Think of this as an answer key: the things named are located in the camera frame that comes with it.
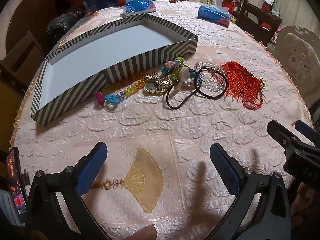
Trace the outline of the person's right hand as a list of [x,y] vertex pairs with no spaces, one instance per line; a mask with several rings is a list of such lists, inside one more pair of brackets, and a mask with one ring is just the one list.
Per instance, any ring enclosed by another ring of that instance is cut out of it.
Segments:
[[291,205],[292,227],[296,230],[319,229],[319,192],[300,183]]

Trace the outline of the person's left hand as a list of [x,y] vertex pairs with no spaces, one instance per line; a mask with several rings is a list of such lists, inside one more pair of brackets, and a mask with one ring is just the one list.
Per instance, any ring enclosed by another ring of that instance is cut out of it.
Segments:
[[124,238],[123,240],[156,240],[157,239],[157,231],[155,229],[155,225],[148,225],[133,235]]

